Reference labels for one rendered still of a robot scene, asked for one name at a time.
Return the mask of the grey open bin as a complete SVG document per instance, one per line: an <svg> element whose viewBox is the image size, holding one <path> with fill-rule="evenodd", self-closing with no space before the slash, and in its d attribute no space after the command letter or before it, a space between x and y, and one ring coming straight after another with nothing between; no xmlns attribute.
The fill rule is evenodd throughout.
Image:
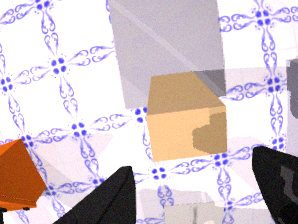
<svg viewBox="0 0 298 224"><path fill-rule="evenodd" d="M287 133L285 152L298 157L298 57L286 59Z"/></svg>

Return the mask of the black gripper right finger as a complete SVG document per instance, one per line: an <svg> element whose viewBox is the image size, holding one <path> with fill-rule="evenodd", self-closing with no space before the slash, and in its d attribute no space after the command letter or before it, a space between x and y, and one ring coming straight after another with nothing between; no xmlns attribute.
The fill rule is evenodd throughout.
<svg viewBox="0 0 298 224"><path fill-rule="evenodd" d="M275 224L298 224L298 157L262 145L251 151L251 165Z"/></svg>

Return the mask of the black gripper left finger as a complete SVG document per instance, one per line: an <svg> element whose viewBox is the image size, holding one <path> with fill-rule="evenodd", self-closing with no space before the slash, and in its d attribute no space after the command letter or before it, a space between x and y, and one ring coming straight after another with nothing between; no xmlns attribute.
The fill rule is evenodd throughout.
<svg viewBox="0 0 298 224"><path fill-rule="evenodd" d="M137 224L132 165L118 168L53 224Z"/></svg>

